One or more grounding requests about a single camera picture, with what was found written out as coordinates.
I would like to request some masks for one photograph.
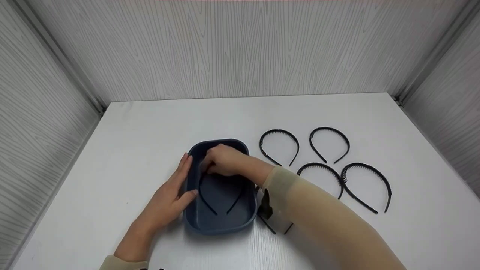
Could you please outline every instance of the white table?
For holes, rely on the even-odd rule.
[[[337,172],[364,162],[390,182],[393,196],[386,214],[385,187],[368,174],[348,185],[380,214],[347,194],[341,201],[383,236],[408,269],[480,267],[479,200],[386,93],[370,93],[114,102],[14,269],[97,269],[182,153],[200,141],[237,138],[251,155],[263,158],[260,135],[286,129],[300,141],[291,168],[296,172],[307,162],[321,162],[308,144],[310,131],[319,126],[337,128],[350,140],[344,160],[334,166],[329,162]],[[335,140],[335,135],[322,136]],[[329,161],[345,147],[324,141],[317,140]],[[270,150],[282,149],[279,144]],[[286,145],[285,151],[292,151]],[[306,178],[330,185],[314,175]],[[337,192],[335,183],[328,188]],[[198,236],[180,223],[160,236],[150,269],[314,269],[331,264],[323,255],[295,226],[287,236],[273,235],[257,220],[240,233]]]

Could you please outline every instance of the wood grain wall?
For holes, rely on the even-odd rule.
[[[480,15],[405,109],[480,197]]]
[[[32,0],[110,101],[394,93],[464,0]]]
[[[0,0],[0,270],[13,259],[97,113]]]

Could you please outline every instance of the rectangular tray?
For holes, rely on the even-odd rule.
[[[204,177],[199,189],[202,175],[200,165],[206,152],[218,144],[249,154],[247,146],[236,139],[205,141],[190,149],[189,155],[193,157],[193,162],[185,181],[185,190],[199,190],[204,200],[199,194],[183,212],[183,220],[187,228],[206,235],[243,230],[253,222],[257,214],[255,184],[243,176],[208,174]]]

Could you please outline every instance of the finger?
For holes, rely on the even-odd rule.
[[[202,170],[202,172],[206,171],[208,166],[213,163],[213,154],[212,152],[209,153],[210,150],[207,151],[207,155],[205,156],[200,166],[200,169]]]
[[[188,171],[190,170],[190,166],[192,165],[193,157],[189,156],[180,170],[175,175],[173,182],[175,183],[176,188],[180,189],[181,185],[187,178]]]
[[[213,174],[213,173],[218,173],[217,166],[210,166],[210,168],[208,168],[207,174]]]
[[[195,198],[197,198],[197,195],[198,190],[185,192],[176,202],[173,203],[173,207],[178,212],[182,212],[193,200],[195,200]]]
[[[185,161],[187,160],[187,158],[188,158],[188,154],[183,153],[183,156],[181,157],[179,165],[177,167],[177,171],[180,170],[180,168],[185,164]]]

